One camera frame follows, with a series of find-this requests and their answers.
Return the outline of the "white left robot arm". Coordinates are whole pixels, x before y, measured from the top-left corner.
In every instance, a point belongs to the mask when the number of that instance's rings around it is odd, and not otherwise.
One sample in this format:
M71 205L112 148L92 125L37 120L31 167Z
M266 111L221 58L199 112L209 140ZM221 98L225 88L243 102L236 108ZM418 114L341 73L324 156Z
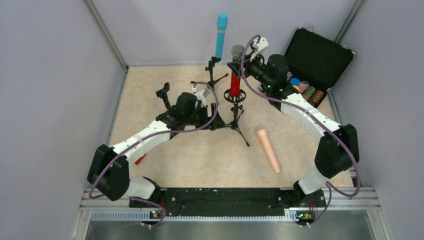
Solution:
M140 132L113 146L99 146L95 150L87 181L111 201L122 197L151 199L158 186L146 177L132 180L130 168L156 146L186 132L187 126L201 130L211 125L218 112L214 106L213 115L208 115L206 98L209 94L208 89L196 93L183 92L175 105Z

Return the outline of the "small black tripod mic stand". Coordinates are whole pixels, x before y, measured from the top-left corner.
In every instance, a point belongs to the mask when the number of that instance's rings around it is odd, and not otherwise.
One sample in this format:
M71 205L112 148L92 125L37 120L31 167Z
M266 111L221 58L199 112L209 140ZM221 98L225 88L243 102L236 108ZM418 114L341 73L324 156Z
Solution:
M220 78L214 79L214 67L216 66L217 63L219 63L221 61L221 58L212 56L211 59L208 61L208 66L205 67L205 71L207 71L209 73L209 81L207 82L207 84L214 90L215 89L215 85L220 82L222 79L226 78L229 76L228 73L224 74L223 76L221 76Z

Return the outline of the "blue microphone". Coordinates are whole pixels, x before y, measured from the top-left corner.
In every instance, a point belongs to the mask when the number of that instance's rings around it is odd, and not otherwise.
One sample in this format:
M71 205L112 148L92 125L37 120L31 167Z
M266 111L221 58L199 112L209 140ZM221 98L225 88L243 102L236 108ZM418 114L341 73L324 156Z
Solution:
M222 58L225 33L228 26L228 15L224 12L220 13L217 17L216 28L216 45L215 45L215 57L217 59Z

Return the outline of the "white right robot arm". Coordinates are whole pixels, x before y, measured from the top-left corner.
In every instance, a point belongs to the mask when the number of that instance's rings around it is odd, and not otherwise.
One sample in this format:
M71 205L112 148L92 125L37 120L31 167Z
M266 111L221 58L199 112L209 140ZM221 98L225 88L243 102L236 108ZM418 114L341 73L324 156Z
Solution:
M271 55L266 64L250 57L241 56L226 65L253 93L292 117L318 142L314 166L295 186L304 195L310 195L340 172L351 167L357 170L360 160L357 130L351 124L341 125L329 119L288 85L284 80L287 64L283 55Z

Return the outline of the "black round-base mic stand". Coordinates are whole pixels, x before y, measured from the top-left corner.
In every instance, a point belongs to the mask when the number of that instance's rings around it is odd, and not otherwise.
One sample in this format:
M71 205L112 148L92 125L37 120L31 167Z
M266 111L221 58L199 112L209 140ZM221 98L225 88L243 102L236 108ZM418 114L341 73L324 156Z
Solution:
M170 83L166 82L163 86L163 88L157 90L156 96L160 99L162 99L163 104L166 108L167 111L170 111L172 109L172 106L169 102L169 97L168 97L168 91L170 90Z

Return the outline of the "beige microphone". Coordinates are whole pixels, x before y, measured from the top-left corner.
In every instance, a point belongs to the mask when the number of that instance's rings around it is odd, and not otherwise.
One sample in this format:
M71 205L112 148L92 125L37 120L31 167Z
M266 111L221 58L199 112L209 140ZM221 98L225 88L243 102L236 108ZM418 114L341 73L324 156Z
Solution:
M265 151L265 154L268 158L268 161L274 171L275 174L279 174L281 172L281 167L279 164L279 161L275 155L274 149L272 147L272 144L269 140L268 132L265 128L261 127L259 130L256 131L256 135L258 136L263 149Z

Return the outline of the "black tripod stand with basket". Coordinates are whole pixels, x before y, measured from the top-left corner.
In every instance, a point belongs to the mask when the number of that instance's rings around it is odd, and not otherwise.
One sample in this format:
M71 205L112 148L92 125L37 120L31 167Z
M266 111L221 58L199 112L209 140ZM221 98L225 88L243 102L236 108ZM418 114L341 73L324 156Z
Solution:
M233 120L228 123L226 125L226 127L235 130L238 134L241 135L241 137L243 138L245 144L247 145L247 147L250 147L249 142L247 141L247 139L245 138L245 136L243 135L242 131L240 130L239 127L239 120L240 117L242 116L242 114L244 113L244 109L243 109L243 105L241 104L245 99L246 99L246 92L242 89L239 90L239 94L237 96L231 95L231 90L227 89L224 92L224 99L233 104L233 107L231 108L231 112L233 114Z

